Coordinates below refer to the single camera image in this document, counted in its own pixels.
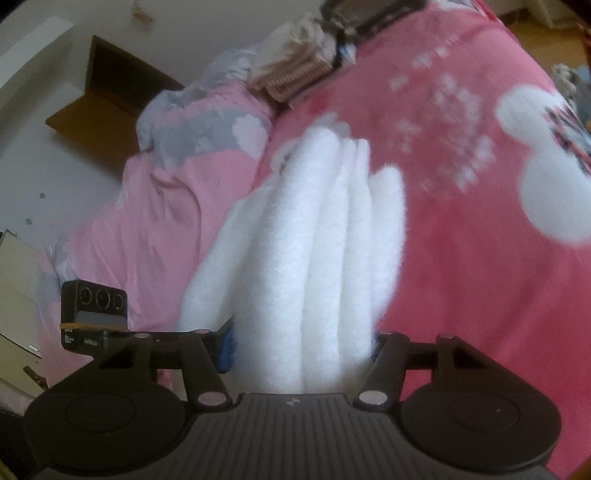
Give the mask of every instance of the black camera module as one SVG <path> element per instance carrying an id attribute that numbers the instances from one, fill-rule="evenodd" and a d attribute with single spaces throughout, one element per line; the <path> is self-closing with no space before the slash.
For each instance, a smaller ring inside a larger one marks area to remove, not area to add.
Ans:
<path id="1" fill-rule="evenodd" d="M 89 288 L 84 287 L 82 290 L 80 290 L 80 301 L 84 305 L 88 305 L 91 300 L 92 300 L 92 292 L 90 291 Z"/>
<path id="2" fill-rule="evenodd" d="M 96 304 L 100 308 L 107 308 L 109 303 L 111 303 L 111 295 L 109 295 L 108 291 L 100 289 L 98 292 L 96 292 Z"/>
<path id="3" fill-rule="evenodd" d="M 115 297 L 113 298 L 113 306 L 117 310 L 120 310 L 123 308 L 123 305 L 124 305 L 123 297 L 119 294 L 115 295 Z"/>

